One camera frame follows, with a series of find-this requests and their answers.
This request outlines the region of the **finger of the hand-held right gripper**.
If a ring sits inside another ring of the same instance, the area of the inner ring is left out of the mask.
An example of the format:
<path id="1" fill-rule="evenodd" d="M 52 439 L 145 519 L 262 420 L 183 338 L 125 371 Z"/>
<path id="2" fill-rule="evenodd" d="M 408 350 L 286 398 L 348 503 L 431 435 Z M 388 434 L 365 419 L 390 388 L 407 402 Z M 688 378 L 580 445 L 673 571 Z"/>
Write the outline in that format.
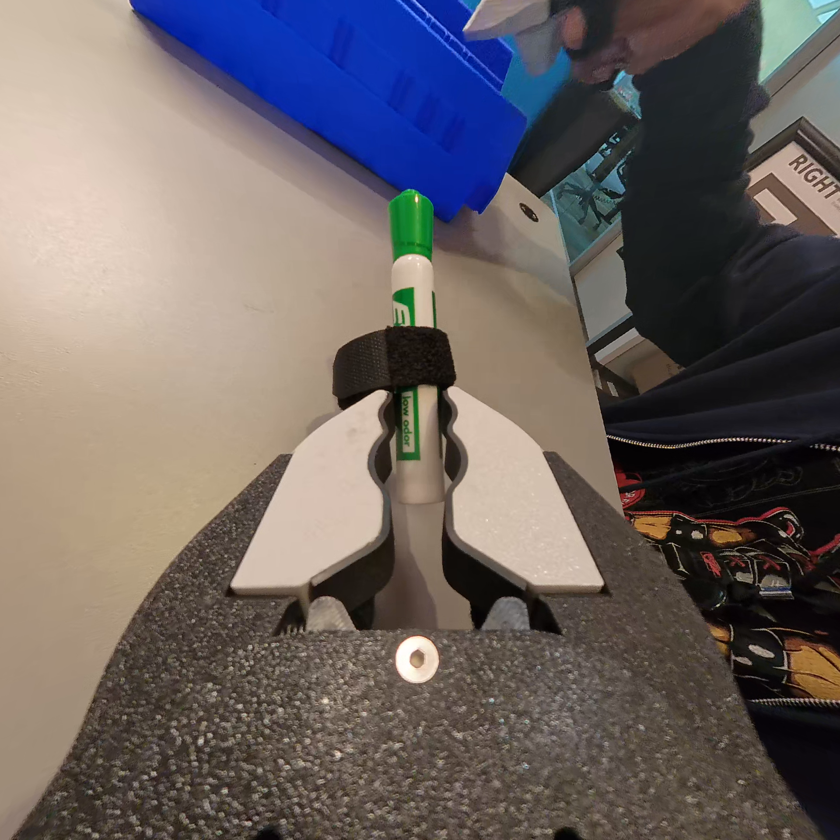
<path id="1" fill-rule="evenodd" d="M 574 2 L 481 1 L 463 27 L 467 41 L 513 38 L 531 75 L 551 69 L 560 51 L 557 20 Z"/>

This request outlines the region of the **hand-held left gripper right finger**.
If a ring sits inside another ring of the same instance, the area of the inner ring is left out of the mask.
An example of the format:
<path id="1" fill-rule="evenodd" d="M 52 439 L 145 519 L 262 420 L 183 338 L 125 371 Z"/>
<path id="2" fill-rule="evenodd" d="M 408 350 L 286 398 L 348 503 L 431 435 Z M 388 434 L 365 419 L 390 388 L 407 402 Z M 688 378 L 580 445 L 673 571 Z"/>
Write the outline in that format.
<path id="1" fill-rule="evenodd" d="M 601 592 L 601 572 L 539 444 L 458 387 L 443 398 L 450 542 L 524 594 Z"/>

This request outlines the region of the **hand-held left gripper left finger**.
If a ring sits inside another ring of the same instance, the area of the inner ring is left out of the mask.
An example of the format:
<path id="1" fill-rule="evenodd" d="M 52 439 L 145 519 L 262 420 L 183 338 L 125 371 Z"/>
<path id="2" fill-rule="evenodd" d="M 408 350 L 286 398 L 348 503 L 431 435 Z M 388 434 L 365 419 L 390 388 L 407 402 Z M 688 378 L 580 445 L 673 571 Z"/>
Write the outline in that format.
<path id="1" fill-rule="evenodd" d="M 392 394 L 333 416 L 292 453 L 230 586 L 237 595 L 373 598 L 391 579 Z"/>

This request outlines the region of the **large blue plastic bin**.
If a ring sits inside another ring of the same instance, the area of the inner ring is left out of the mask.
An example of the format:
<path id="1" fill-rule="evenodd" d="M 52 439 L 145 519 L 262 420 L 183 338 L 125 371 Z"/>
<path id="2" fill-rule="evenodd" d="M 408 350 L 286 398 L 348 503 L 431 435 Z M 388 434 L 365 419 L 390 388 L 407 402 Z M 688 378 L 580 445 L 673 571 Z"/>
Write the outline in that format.
<path id="1" fill-rule="evenodd" d="M 443 221 L 492 202 L 527 126 L 512 50 L 448 1 L 132 1 L 133 10 Z"/>

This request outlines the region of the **green marker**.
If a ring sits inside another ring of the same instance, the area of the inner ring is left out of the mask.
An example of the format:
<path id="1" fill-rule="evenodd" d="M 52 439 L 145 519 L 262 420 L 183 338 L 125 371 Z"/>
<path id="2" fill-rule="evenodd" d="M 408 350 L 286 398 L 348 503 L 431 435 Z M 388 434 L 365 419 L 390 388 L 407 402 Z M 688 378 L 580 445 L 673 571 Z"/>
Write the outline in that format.
<path id="1" fill-rule="evenodd" d="M 421 193 L 405 190 L 388 207 L 393 326 L 434 328 L 433 205 Z M 395 492 L 407 505 L 439 503 L 445 497 L 438 396 L 435 385 L 395 391 Z"/>

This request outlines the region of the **person's right hand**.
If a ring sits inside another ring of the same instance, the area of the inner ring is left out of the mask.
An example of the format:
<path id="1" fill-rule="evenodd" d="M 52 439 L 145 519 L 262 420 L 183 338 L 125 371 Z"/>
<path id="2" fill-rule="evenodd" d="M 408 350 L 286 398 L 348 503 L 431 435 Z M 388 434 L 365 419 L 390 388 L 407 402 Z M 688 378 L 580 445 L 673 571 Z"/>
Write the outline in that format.
<path id="1" fill-rule="evenodd" d="M 588 56 L 572 58 L 572 77 L 600 85 L 624 70 L 642 74 L 673 59 L 741 13 L 748 1 L 619 1 L 612 39 Z"/>

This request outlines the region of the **black office chair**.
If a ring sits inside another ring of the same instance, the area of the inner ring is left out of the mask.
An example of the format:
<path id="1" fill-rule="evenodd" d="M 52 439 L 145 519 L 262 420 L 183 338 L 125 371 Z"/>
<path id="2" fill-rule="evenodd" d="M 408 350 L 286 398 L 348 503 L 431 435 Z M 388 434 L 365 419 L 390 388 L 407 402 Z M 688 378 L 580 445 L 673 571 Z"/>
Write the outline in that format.
<path id="1" fill-rule="evenodd" d="M 615 133 L 639 117 L 613 90 L 565 82 L 522 137 L 508 173 L 542 196 L 577 171 Z"/>

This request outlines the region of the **framed wall sign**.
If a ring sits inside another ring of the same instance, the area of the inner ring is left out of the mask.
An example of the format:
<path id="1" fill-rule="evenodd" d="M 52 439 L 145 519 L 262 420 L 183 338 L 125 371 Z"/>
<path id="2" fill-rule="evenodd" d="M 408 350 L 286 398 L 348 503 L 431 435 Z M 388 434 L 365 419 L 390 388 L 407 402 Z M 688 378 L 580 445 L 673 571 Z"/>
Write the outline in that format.
<path id="1" fill-rule="evenodd" d="M 839 149 L 807 118 L 752 153 L 748 173 L 761 223 L 839 237 Z"/>

